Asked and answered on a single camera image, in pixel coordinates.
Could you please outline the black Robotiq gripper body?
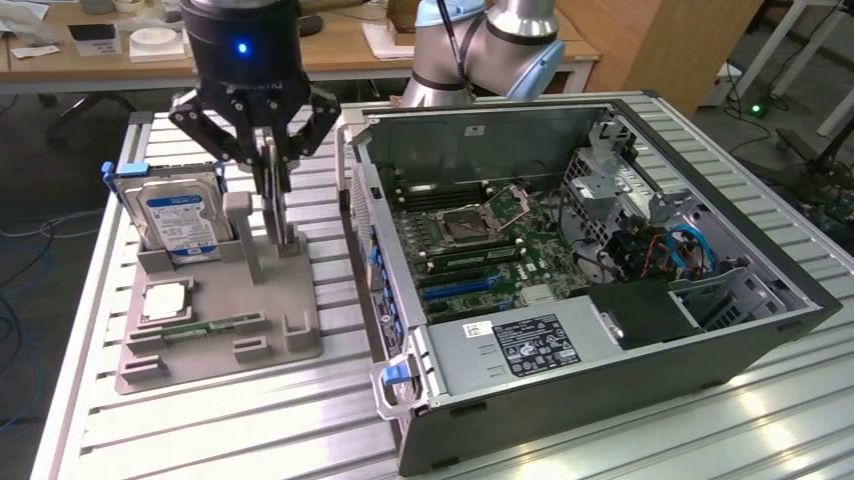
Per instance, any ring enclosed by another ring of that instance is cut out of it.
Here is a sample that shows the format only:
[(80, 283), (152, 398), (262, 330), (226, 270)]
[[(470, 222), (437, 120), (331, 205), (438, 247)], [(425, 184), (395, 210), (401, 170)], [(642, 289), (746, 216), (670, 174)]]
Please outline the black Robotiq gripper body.
[(284, 126), (308, 102), (295, 1), (183, 1), (198, 95), (234, 126)]

